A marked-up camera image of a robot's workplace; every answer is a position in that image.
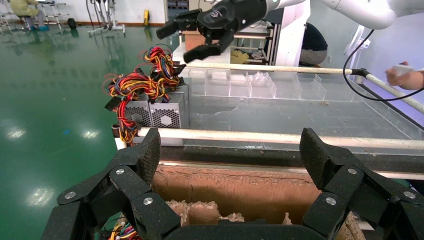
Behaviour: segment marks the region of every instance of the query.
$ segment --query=green floor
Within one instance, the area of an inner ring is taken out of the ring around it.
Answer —
[[[89,28],[77,30],[0,34],[2,239],[39,239],[57,195],[117,151],[104,75],[132,71],[137,54],[157,43],[178,46],[178,37],[158,40],[154,28],[91,38]]]

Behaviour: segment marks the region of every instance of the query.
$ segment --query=wire bundle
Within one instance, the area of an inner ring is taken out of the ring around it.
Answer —
[[[180,84],[180,78],[175,73],[172,53],[169,50],[166,50],[166,52],[168,54],[159,46],[151,47],[144,53],[144,59],[153,64],[150,75],[161,73],[157,76],[160,77],[160,80],[163,80],[163,86],[170,91],[175,91]]]
[[[109,240],[141,240],[133,226],[128,222],[125,226],[117,224],[110,235]]]
[[[133,72],[126,75],[110,73],[104,76],[105,81],[102,89],[112,97],[120,97],[121,102],[116,108],[116,117],[119,121],[119,137],[130,146],[137,135],[137,124],[125,117],[125,108],[130,101],[137,100],[139,95],[145,93],[152,103],[161,98],[162,102],[168,103],[168,92],[175,91],[180,84],[172,61],[172,52],[163,50],[159,46],[139,53],[143,54],[143,61],[137,65]],[[144,74],[138,67],[152,65],[150,76]]]

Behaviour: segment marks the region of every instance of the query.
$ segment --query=yellow wire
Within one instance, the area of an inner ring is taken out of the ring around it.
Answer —
[[[110,235],[110,238],[109,238],[109,240],[115,240],[115,233],[118,231],[118,229],[119,228],[122,228],[122,225],[116,225],[114,228],[113,228],[113,232],[112,232],[112,234]]]
[[[135,235],[136,233],[137,233],[136,231],[133,231],[133,232],[131,232],[130,234],[127,234],[127,235],[125,235],[125,236],[121,236],[121,237],[120,237],[120,239],[127,239],[127,238],[129,238],[129,237],[131,237],[131,236]]]

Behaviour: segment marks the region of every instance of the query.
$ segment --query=stool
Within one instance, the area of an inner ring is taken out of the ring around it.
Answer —
[[[20,23],[22,24],[23,31],[30,31],[30,25],[27,22],[27,18],[31,18],[31,16],[17,16],[19,18]]]

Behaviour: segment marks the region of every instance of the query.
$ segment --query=plastic container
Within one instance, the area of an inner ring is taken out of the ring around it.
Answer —
[[[321,85],[321,78],[315,75],[314,78],[299,78],[302,93],[300,99],[322,101],[326,96],[326,89]]]
[[[346,84],[344,79],[321,79],[321,85],[326,89],[325,101],[352,102],[355,92]]]
[[[302,94],[301,83],[294,72],[274,72],[270,74],[275,85],[275,99],[299,99]]]
[[[188,72],[190,78],[190,94],[197,96],[204,96],[205,91],[205,78],[206,70],[193,70]]]
[[[249,81],[247,72],[244,74],[232,74],[229,81],[229,96],[230,97],[250,97],[252,85]]]
[[[230,95],[229,70],[208,70],[205,79],[205,95],[228,97]]]
[[[263,79],[256,79],[254,75],[249,75],[251,84],[251,98],[272,99],[276,93],[276,86],[271,77],[266,74]]]

